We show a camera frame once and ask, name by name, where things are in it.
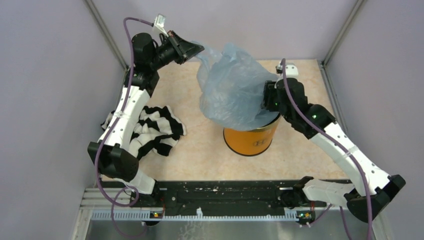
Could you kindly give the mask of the translucent blue plastic trash bag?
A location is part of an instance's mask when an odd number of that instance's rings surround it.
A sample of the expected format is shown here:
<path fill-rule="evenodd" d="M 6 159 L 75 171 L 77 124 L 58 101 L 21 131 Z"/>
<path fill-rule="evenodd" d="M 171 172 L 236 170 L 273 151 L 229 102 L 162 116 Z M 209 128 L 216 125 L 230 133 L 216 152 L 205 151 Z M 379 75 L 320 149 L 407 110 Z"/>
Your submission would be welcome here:
<path fill-rule="evenodd" d="M 265 83 L 278 76 L 248 52 L 233 43 L 223 50 L 205 45 L 196 58 L 201 62 L 196 75 L 201 89 L 199 108 L 206 118 L 224 128 L 251 131 L 277 117 L 261 104 Z"/>

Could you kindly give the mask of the orange gold-rimmed trash bin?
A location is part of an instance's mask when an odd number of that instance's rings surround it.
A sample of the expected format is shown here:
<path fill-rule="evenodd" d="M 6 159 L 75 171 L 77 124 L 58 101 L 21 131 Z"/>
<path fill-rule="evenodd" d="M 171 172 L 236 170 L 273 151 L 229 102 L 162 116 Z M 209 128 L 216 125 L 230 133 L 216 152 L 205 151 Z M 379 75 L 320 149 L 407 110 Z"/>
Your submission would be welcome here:
<path fill-rule="evenodd" d="M 258 156 L 264 153 L 272 144 L 280 118 L 281 115 L 278 114 L 269 124 L 249 131 L 224 128 L 224 142 L 230 150 L 238 155 L 245 157 Z"/>

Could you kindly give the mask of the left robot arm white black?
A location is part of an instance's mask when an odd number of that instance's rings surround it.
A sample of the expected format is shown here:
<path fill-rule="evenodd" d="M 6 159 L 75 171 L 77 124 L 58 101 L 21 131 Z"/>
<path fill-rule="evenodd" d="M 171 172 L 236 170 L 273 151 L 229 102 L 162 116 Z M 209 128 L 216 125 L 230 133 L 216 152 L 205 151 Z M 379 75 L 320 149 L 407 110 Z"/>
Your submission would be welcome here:
<path fill-rule="evenodd" d="M 153 96 L 160 79 L 159 69 L 172 62 L 182 65 L 205 49 L 172 30 L 161 33 L 159 38 L 160 44 L 146 32 L 130 37 L 132 63 L 122 86 L 120 101 L 104 133 L 87 148 L 99 176 L 107 176 L 133 188 L 149 207 L 160 202 L 161 194 L 155 190 L 156 181 L 139 169 L 139 160 L 130 154 L 131 136 L 140 113 Z"/>

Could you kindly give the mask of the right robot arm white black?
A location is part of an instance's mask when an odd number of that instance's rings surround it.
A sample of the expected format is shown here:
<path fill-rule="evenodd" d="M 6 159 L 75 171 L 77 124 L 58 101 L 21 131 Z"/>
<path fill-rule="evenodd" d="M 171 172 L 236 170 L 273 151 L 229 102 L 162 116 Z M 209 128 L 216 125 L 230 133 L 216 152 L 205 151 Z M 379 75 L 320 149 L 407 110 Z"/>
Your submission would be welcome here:
<path fill-rule="evenodd" d="M 405 186 L 399 174 L 389 175 L 373 163 L 344 133 L 335 117 L 322 105 L 308 102 L 304 85 L 295 78 L 267 81 L 261 107 L 278 112 L 309 141 L 320 147 L 348 176 L 349 183 L 303 177 L 281 197 L 287 208 L 325 202 L 347 208 L 367 223 Z"/>

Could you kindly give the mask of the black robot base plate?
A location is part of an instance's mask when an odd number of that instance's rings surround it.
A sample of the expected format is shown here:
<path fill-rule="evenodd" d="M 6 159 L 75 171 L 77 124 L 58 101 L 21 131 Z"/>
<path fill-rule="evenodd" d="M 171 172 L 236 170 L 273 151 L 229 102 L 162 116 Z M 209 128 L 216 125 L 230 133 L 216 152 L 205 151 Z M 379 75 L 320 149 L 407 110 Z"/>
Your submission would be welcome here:
<path fill-rule="evenodd" d="M 135 208 L 159 208 L 167 217 L 282 216 L 311 203 L 293 191 L 298 180 L 158 181 L 152 194 L 140 194 Z"/>

